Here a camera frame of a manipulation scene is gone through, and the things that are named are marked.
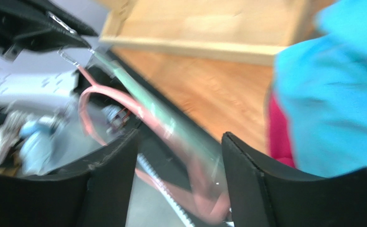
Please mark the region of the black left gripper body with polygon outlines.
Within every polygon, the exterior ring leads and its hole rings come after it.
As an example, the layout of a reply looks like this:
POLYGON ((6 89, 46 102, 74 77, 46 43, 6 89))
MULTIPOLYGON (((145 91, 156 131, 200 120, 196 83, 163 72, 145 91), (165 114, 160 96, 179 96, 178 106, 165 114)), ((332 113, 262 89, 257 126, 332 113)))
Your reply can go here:
POLYGON ((0 0, 0 56, 8 61, 23 50, 91 48, 84 36, 98 33, 51 0, 0 0))

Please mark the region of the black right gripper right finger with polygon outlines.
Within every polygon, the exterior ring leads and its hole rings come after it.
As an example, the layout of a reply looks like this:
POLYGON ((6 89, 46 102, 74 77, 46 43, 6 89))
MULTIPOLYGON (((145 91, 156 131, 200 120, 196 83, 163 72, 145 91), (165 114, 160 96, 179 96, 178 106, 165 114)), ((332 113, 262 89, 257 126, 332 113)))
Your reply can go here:
POLYGON ((367 227, 367 168, 322 178, 230 132, 222 137, 222 156, 237 227, 367 227))

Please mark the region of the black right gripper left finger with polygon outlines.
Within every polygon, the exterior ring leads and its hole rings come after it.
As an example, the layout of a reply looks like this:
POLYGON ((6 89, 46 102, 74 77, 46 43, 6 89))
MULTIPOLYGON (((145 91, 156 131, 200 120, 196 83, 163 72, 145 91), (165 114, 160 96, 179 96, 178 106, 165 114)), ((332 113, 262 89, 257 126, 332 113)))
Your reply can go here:
POLYGON ((51 175, 0 175, 0 227, 123 227, 138 153, 130 130, 51 175))

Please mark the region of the magenta t shirt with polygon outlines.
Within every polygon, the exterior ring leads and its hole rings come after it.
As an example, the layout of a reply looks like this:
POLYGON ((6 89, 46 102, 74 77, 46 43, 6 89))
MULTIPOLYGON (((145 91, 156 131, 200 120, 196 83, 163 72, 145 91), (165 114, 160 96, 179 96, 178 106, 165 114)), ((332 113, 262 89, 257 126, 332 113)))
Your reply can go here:
POLYGON ((286 115, 280 108, 275 93, 271 93, 267 106, 267 138, 273 159, 295 168, 286 115))

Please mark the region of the pale green hanger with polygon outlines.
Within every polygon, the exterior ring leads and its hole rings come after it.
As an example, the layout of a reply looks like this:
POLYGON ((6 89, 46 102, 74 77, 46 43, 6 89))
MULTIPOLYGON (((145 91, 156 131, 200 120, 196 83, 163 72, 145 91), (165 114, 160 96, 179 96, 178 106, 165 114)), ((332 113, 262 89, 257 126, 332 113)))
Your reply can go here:
POLYGON ((112 62, 107 56, 97 50, 89 49, 89 52, 97 58, 111 75, 117 78, 135 100, 141 104, 141 110, 150 112, 150 118, 162 126, 160 137, 186 164, 198 158, 206 174, 213 180, 224 178, 224 164, 221 148, 213 141, 207 141, 205 136, 178 116, 159 99, 152 95, 146 88, 140 85, 124 68, 112 62))

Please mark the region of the light blue t shirt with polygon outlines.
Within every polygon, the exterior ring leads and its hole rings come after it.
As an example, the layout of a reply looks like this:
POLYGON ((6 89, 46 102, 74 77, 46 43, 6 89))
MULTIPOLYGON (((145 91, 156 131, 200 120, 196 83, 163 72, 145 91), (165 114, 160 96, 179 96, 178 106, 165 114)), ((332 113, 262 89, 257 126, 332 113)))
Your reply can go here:
POLYGON ((278 54, 271 93, 295 168, 334 177, 367 167, 367 0, 338 0, 314 24, 318 38, 278 54))

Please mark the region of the pink hanger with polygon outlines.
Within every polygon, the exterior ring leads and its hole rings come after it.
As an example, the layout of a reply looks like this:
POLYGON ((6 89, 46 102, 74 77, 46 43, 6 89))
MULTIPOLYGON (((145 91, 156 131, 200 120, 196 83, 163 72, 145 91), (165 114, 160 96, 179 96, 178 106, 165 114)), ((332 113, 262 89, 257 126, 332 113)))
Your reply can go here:
MULTIPOLYGON (((78 66, 82 66, 78 61, 74 60, 72 57, 70 57, 68 54, 66 54, 63 50, 59 50, 58 53, 59 53, 59 55, 65 61, 67 61, 70 64, 72 64, 77 69, 78 69, 78 66)), ((110 72, 103 66, 103 64, 101 64, 99 62, 98 59, 96 59, 94 56, 93 56, 93 58, 94 58, 94 61, 96 63, 98 63, 100 65, 100 67, 107 72, 107 78, 112 79, 114 81, 117 81, 117 82, 119 82, 122 85, 122 83, 117 78, 112 77, 112 75, 110 74, 110 72)), ((95 78, 94 76, 93 76, 93 78, 98 83, 100 83, 102 85, 105 85, 105 86, 108 86, 108 87, 111 87, 111 88, 115 88, 113 85, 106 85, 105 83, 100 82, 99 79, 95 78)), ((87 87, 84 88, 82 90, 82 92, 90 86, 90 84, 89 84, 88 81, 87 81, 87 83, 88 83, 87 87)), ((124 86, 123 86, 123 89, 119 89, 119 90, 122 91, 122 92, 127 92, 127 89, 124 86)), ((92 96, 94 96, 94 95, 99 95, 99 94, 97 94, 97 93, 91 94, 90 97, 89 97, 89 99, 92 96)), ((103 95, 103 96, 105 98, 109 99, 109 100, 115 101, 115 100, 113 100, 113 99, 111 99, 111 98, 109 98, 109 97, 107 97, 105 95, 103 95)), ((178 110, 174 110, 172 106, 166 104, 161 99, 159 99, 159 100, 163 104, 165 104, 166 106, 168 106, 168 108, 170 108, 171 110, 173 110, 178 116, 180 116, 182 119, 184 119, 185 121, 187 121, 190 125, 194 126, 198 132, 200 132, 203 136, 205 136, 205 138, 206 138, 207 141, 213 141, 215 145, 217 145, 219 148, 221 148, 220 144, 216 140, 214 140, 203 129, 201 129, 195 123, 193 123, 182 112, 180 112, 178 110)), ((190 190, 191 189, 191 187, 190 187, 190 180, 189 180, 189 177, 188 177, 186 165, 181 161, 181 159, 179 157, 177 157, 175 155, 175 153, 147 125, 145 125, 138 117, 136 117, 133 113, 131 113, 127 108, 126 108, 126 111, 127 111, 127 114, 129 114, 132 117, 136 118, 137 119, 137 122, 138 122, 138 129, 139 129, 140 137, 141 137, 138 155, 141 154, 141 155, 143 155, 147 159, 147 161, 149 162, 149 164, 153 167, 153 169, 156 171, 156 173, 160 176, 160 178, 162 180, 164 180, 166 182, 169 182, 171 184, 174 184, 174 185, 176 185, 178 187, 181 187, 181 188, 183 188, 185 190, 190 190)), ((141 170, 142 169, 142 166, 140 165, 139 161, 137 161, 137 162, 138 162, 138 167, 136 168, 136 170, 141 170)), ((163 201, 165 201, 169 205, 169 207, 174 211, 174 209, 166 201, 166 199, 163 197, 163 195, 156 188, 154 188, 154 189, 157 191, 158 196, 160 196, 161 199, 163 201)), ((230 213, 229 213, 227 219, 224 222, 222 222, 220 224, 215 224, 215 225, 211 225, 209 223, 204 222, 202 219, 198 218, 197 216, 193 215, 190 212, 187 213, 187 216, 192 220, 193 227, 200 227, 200 226, 204 226, 204 225, 210 225, 210 226, 222 226, 222 225, 224 225, 224 226, 232 226, 233 225, 233 221, 231 219, 231 208, 230 208, 230 213)))

